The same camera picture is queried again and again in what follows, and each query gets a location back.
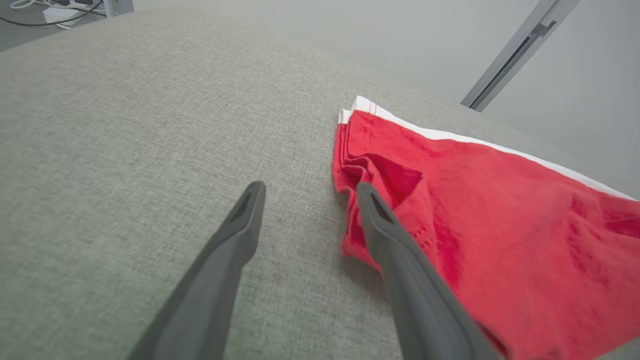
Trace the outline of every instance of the fold in cloth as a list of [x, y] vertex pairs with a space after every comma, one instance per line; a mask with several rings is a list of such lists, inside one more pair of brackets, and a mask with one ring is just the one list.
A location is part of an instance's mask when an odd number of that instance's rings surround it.
[[340, 113], [333, 176], [342, 253], [380, 270], [355, 191], [372, 183], [508, 359], [592, 359], [640, 335], [640, 202], [363, 97]]

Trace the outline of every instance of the fabric texture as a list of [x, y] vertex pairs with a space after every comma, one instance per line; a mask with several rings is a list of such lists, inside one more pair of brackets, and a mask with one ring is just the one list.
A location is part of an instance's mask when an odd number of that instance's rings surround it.
[[380, 270], [356, 185], [378, 189], [508, 359], [592, 359], [640, 336], [640, 202], [542, 159], [420, 129], [358, 97], [333, 176], [342, 252]]
[[379, 275], [339, 252], [335, 114], [356, 94], [585, 172], [468, 108], [194, 11], [87, 24], [0, 63], [2, 359], [124, 359], [257, 179], [226, 358], [399, 359]]

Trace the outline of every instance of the white stripe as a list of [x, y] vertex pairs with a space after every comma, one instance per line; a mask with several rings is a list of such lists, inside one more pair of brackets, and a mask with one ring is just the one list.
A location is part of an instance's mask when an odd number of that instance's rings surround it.
[[489, 146], [493, 149], [496, 149], [498, 151], [502, 151], [502, 152], [506, 152], [508, 154], [514, 154], [514, 155], [519, 155], [522, 156], [523, 158], [526, 158], [528, 160], [531, 160], [535, 163], [538, 163], [546, 168], [549, 168], [553, 171], [559, 172], [560, 174], [569, 177], [573, 180], [576, 180], [582, 184], [585, 184], [586, 186], [594, 189], [594, 190], [598, 190], [600, 192], [604, 192], [607, 193], [609, 195], [613, 195], [615, 197], [621, 197], [623, 199], [629, 199], [629, 200], [635, 200], [634, 198], [621, 193], [615, 189], [612, 189], [610, 187], [608, 187], [607, 185], [604, 185], [598, 181], [595, 181], [594, 179], [587, 177], [585, 175], [580, 174], [579, 172], [573, 171], [569, 168], [566, 168], [564, 166], [558, 165], [558, 164], [554, 164], [552, 162], [549, 162], [547, 160], [542, 160], [540, 158], [537, 158], [533, 155], [530, 154], [526, 154], [524, 152], [520, 152], [517, 150], [513, 150], [513, 149], [509, 149], [507, 147], [504, 146], [500, 146], [494, 143], [490, 143], [490, 142], [486, 142], [480, 139], [475, 139], [475, 138], [470, 138], [468, 136], [462, 136], [462, 135], [457, 135], [454, 133], [450, 133], [448, 131], [440, 131], [440, 130], [433, 130], [433, 129], [424, 129], [423, 127], [419, 127], [416, 125], [413, 125], [407, 121], [404, 121], [403, 119], [400, 119], [399, 117], [396, 117], [395, 115], [393, 115], [392, 113], [390, 113], [389, 111], [379, 107], [378, 105], [376, 105], [375, 103], [373, 103], [371, 100], [366, 99], [365, 97], [362, 96], [358, 96], [356, 97], [356, 101], [353, 102], [353, 105], [351, 107], [351, 111], [348, 110], [342, 110], [339, 114], [339, 124], [347, 124], [349, 122], [349, 119], [351, 118], [351, 114], [354, 111], [362, 111], [365, 113], [370, 113], [372, 115], [375, 115], [377, 117], [383, 118], [385, 120], [394, 122], [402, 127], [405, 127], [415, 133], [418, 133], [422, 136], [424, 136], [425, 138], [429, 138], [432, 140], [455, 140], [455, 141], [459, 141], [459, 142], [468, 142], [468, 143], [478, 143], [481, 145], [485, 145], [485, 146]]

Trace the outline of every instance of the gray sofa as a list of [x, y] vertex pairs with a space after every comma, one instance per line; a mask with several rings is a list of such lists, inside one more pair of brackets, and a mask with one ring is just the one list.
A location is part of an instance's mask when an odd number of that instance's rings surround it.
[[193, 11], [96, 22], [0, 65], [2, 359], [125, 358], [256, 179], [266, 208], [226, 358], [401, 358], [379, 275], [339, 250], [333, 144], [356, 95], [598, 179], [473, 110]]

